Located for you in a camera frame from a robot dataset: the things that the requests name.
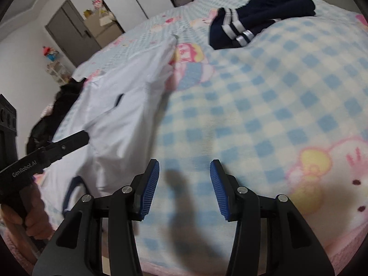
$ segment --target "gray door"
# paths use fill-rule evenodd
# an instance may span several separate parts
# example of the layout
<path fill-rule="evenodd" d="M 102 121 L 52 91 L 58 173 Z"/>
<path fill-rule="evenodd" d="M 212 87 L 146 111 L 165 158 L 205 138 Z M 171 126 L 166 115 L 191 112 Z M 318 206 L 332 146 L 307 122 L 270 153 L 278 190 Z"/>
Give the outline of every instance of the gray door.
<path fill-rule="evenodd" d="M 45 27 L 75 66 L 87 61 L 101 49 L 70 0 L 65 1 Z"/>

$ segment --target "ceiling molding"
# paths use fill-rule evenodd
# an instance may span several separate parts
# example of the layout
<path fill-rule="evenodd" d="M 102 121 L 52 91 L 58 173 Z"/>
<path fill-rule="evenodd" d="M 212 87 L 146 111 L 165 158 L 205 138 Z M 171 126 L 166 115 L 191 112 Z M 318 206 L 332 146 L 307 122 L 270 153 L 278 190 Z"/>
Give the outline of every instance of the ceiling molding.
<path fill-rule="evenodd" d="M 39 13 L 41 12 L 43 6 L 49 0 L 36 0 L 32 7 L 17 14 L 16 16 L 10 18 L 6 22 L 0 25 L 0 41 L 5 39 L 14 30 L 28 24 L 29 22 L 37 19 Z"/>

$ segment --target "bedspread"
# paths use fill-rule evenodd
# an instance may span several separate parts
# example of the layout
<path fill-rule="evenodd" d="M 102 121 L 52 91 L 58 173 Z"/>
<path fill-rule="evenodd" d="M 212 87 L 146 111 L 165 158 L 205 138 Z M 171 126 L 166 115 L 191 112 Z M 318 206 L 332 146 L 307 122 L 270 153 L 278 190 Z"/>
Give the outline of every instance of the bedspread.
<path fill-rule="evenodd" d="M 248 0 L 197 0 L 118 38 L 74 73 L 93 79 L 175 34 L 173 91 L 157 115 L 152 158 L 161 173 L 139 223 L 142 266 L 156 275 L 222 275 L 235 224 L 225 222 L 209 177 L 218 158 L 259 195 L 287 194 L 333 260 L 351 257 L 368 221 L 368 34 L 362 15 L 316 4 L 245 48 L 214 51 L 209 24 L 219 7 Z M 71 112 L 78 108 L 78 101 Z M 63 136 L 67 115 L 54 138 Z M 59 213 L 47 201 L 52 222 Z"/>

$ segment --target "blue and white checkered pattern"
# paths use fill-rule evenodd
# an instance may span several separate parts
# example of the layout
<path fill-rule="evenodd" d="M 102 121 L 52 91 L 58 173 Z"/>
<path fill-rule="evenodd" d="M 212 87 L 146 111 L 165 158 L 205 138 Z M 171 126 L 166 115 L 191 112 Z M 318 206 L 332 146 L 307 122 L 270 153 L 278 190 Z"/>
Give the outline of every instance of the blue and white checkered pattern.
<path fill-rule="evenodd" d="M 76 72 L 87 77 L 109 70 L 167 33 L 176 34 L 179 43 L 200 45 L 215 69 L 211 80 L 174 92 L 159 110 L 152 157 L 161 175 L 136 236 L 142 262 L 177 273 L 226 270 L 235 224 L 220 214 L 209 176 L 213 159 L 240 184 L 274 197 L 288 194 L 285 173 L 301 149 L 367 134 L 368 34 L 356 13 L 313 0 L 316 17 L 277 22 L 246 48 L 218 51 L 208 45 L 208 27 L 190 26 L 212 8 L 247 1 L 197 0 L 167 11 Z M 182 19 L 150 32 L 175 16 Z M 134 42 L 122 45 L 129 40 Z M 68 117 L 55 140 L 67 123 Z"/>

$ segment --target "human hand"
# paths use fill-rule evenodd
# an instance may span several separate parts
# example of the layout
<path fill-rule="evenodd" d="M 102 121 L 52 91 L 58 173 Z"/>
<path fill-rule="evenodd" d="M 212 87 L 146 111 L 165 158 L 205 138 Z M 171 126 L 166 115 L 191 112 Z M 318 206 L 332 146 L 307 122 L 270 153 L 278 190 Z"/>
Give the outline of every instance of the human hand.
<path fill-rule="evenodd" d="M 33 184 L 32 186 L 32 208 L 25 218 L 26 234 L 29 237 L 34 237 L 35 239 L 47 239 L 52 235 L 53 229 L 49 223 L 49 216 L 45 212 L 45 204 L 41 199 L 40 191 L 36 184 Z M 10 232 L 10 238 L 15 247 L 23 257 L 34 264 L 36 262 L 36 258 L 32 254 L 28 242 L 23 238 L 22 234 L 18 230 L 19 225 L 23 224 L 22 218 L 6 204 L 1 205 L 0 214 Z"/>

